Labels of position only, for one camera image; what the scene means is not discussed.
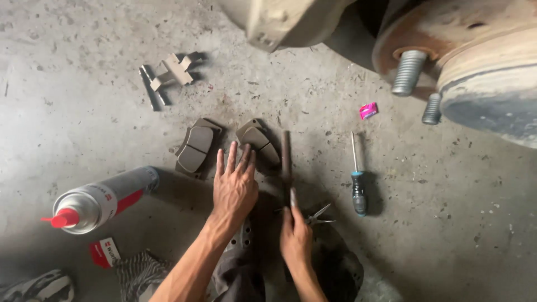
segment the stained concrete floor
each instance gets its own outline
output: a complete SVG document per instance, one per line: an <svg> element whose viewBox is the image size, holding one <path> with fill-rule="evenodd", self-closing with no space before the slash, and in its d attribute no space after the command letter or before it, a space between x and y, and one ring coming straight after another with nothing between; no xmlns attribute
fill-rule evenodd
<svg viewBox="0 0 537 302"><path fill-rule="evenodd" d="M39 218L79 185L147 164L172 170L199 117L229 130L224 146L257 117L292 131L304 204L334 202L334 227L366 270L358 301L536 301L536 152L448 120L422 125L423 102L393 97L324 45L265 54L207 0L2 1L0 41L4 282L65 268L78 301L118 301L113 271L91 263L88 244L113 236L123 256L179 259L211 210L211 178L166 178L167 195L87 235ZM152 112L137 68L192 51L209 57L204 78ZM359 120L372 101L381 113ZM363 134L375 177L367 218L350 201L350 131ZM279 300L278 276L266 278L268 301Z"/></svg>

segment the finger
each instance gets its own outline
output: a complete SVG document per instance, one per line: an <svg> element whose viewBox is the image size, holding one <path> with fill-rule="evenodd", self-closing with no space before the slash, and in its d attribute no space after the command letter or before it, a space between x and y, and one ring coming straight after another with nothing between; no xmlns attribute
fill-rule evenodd
<svg viewBox="0 0 537 302"><path fill-rule="evenodd" d="M248 164L248 161L250 159L250 150L251 146L249 143L246 144L246 147L244 148L244 151L242 151L241 161L238 162L237 171L238 173L242 173L244 169L246 169L246 165Z"/></svg>
<svg viewBox="0 0 537 302"><path fill-rule="evenodd" d="M256 152L252 150L250 152L250 161L248 162L248 167L246 168L245 175L247 175L248 178L253 179L255 172L256 172Z"/></svg>
<svg viewBox="0 0 537 302"><path fill-rule="evenodd" d="M291 188L291 214L293 215L293 219L295 220L295 225L304 224L304 216L302 216L302 212L300 212L298 203L296 202L295 188Z"/></svg>
<svg viewBox="0 0 537 302"><path fill-rule="evenodd" d="M237 142L231 142L228 155L228 166L226 167L226 173L231 174L235 171L235 162L237 161Z"/></svg>
<svg viewBox="0 0 537 302"><path fill-rule="evenodd" d="M216 175L221 176L224 174L224 150L218 149L216 155Z"/></svg>
<svg viewBox="0 0 537 302"><path fill-rule="evenodd" d="M284 221L281 227L281 235L293 233L293 215L288 207L284 206Z"/></svg>

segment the spray can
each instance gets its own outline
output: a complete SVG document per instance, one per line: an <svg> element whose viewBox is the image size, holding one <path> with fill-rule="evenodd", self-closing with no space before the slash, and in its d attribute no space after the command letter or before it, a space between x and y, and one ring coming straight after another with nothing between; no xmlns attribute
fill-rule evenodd
<svg viewBox="0 0 537 302"><path fill-rule="evenodd" d="M67 233L85 234L155 190L158 182L158 173L151 166L123 172L66 192L54 203L53 216L41 220Z"/></svg>

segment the left hand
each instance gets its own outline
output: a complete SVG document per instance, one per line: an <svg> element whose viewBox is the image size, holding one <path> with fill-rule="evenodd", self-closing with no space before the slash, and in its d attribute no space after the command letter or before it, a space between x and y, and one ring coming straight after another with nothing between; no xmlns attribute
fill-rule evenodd
<svg viewBox="0 0 537 302"><path fill-rule="evenodd" d="M229 148L228 164L224 170L224 151L218 150L216 175L214 177L214 209L217 217L230 220L238 227L256 204L258 184L253 178L256 170L256 153L246 145L241 161L235 168L237 142Z"/></svg>

